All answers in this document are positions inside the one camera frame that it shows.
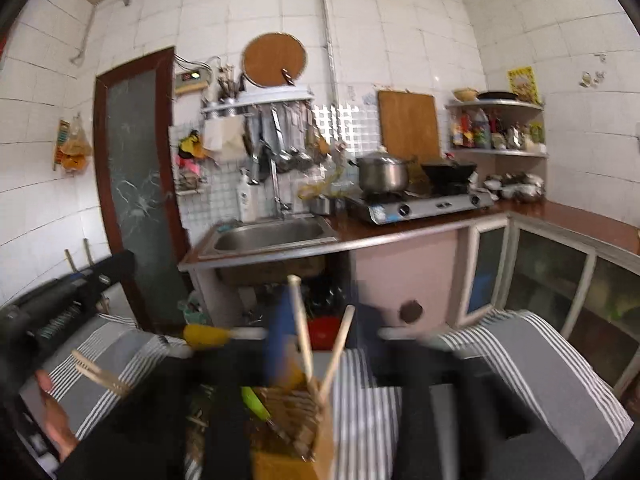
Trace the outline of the person's left hand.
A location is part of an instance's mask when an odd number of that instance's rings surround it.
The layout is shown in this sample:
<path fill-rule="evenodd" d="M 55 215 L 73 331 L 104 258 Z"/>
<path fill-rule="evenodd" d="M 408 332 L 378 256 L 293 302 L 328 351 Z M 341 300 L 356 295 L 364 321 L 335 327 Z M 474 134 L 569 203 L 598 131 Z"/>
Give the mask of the person's left hand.
<path fill-rule="evenodd" d="M 40 398 L 44 408 L 44 431 L 58 448 L 60 462 L 64 462 L 78 445 L 79 440 L 75 436 L 68 416 L 62 406 L 50 395 L 53 382 L 45 370 L 35 372 L 36 382 L 40 391 Z"/>

